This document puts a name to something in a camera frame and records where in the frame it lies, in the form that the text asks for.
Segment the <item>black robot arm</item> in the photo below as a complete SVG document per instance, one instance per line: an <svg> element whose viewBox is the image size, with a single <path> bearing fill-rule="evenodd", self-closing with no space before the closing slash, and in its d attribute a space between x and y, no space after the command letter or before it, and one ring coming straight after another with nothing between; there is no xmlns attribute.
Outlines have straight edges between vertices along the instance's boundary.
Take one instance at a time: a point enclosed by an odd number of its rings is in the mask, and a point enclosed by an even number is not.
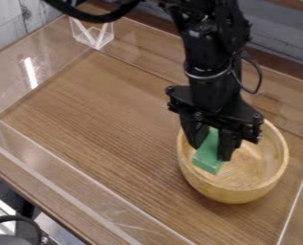
<svg viewBox="0 0 303 245"><path fill-rule="evenodd" d="M244 101L241 62L250 23L237 0L162 0L184 49L185 85L166 88L168 110L178 115L189 146L218 130L216 158L226 161L244 141L258 141L262 116Z"/></svg>

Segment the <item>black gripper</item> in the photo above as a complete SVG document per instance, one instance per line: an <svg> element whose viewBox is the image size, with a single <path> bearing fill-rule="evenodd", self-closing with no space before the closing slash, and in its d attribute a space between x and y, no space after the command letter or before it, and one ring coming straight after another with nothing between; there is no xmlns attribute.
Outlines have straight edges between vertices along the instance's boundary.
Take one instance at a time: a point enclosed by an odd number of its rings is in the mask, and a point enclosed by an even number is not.
<svg viewBox="0 0 303 245"><path fill-rule="evenodd" d="M217 158L226 162L241 141L258 141L262 116L244 101L241 66L218 71L184 67L186 85L165 89L168 110L178 115L180 126L193 149L198 149L209 128L218 130Z"/></svg>

